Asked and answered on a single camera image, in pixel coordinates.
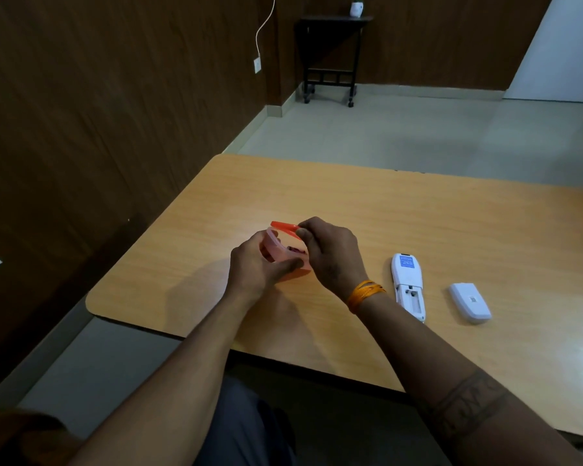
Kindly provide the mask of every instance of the left hand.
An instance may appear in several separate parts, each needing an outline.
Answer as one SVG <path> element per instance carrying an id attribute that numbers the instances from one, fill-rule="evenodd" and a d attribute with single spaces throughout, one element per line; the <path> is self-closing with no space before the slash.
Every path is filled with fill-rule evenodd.
<path id="1" fill-rule="evenodd" d="M 300 258 L 285 261 L 267 259 L 269 255 L 263 246 L 265 235 L 265 230 L 260 230 L 231 251 L 225 296 L 239 297 L 253 305 L 283 276 L 303 266 Z"/>

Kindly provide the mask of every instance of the white cable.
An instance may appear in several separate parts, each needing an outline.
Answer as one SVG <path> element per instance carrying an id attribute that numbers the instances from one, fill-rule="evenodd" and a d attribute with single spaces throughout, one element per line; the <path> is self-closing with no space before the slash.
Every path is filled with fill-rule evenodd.
<path id="1" fill-rule="evenodd" d="M 274 4 L 277 2 L 277 0 L 272 0 L 272 10 L 270 10 L 270 14 L 268 15 L 268 17 L 265 19 L 264 24 L 262 24 L 259 29 L 257 30 L 257 34 L 255 34 L 255 45 L 257 46 L 257 57 L 261 57 L 261 54 L 259 53 L 259 42 L 257 42 L 257 36 L 259 36 L 259 31 L 261 30 L 262 27 L 265 26 L 265 23 L 268 22 L 268 20 L 270 19 L 270 17 L 272 16 L 272 13 L 274 13 Z"/>

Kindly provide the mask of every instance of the orange thread bracelet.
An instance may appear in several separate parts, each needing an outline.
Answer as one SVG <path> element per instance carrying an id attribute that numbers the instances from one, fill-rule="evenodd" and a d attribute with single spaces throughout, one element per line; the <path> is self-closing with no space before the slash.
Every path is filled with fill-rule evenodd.
<path id="1" fill-rule="evenodd" d="M 350 312 L 355 314 L 359 308 L 359 305 L 368 297 L 373 296 L 377 293 L 386 293 L 384 288 L 378 283 L 372 280 L 365 280 L 360 283 L 348 298 L 348 307 Z"/>

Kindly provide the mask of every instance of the gray pants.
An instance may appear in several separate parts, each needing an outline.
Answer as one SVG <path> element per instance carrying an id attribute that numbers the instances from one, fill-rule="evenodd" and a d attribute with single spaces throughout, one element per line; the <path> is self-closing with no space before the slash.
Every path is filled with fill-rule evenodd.
<path id="1" fill-rule="evenodd" d="M 295 466 L 272 409 L 242 382 L 224 377 L 210 431 L 194 466 Z"/>

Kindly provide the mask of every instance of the orange lid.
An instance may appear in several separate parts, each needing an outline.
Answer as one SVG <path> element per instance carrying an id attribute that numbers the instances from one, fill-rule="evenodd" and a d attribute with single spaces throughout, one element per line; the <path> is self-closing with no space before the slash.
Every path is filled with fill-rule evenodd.
<path id="1" fill-rule="evenodd" d="M 282 230 L 284 233 L 296 237 L 298 240 L 302 240 L 298 235 L 296 235 L 296 231 L 300 228 L 296 224 L 288 224 L 286 222 L 279 222 L 277 220 L 273 220 L 270 223 L 270 226 L 274 227 L 277 230 Z"/>

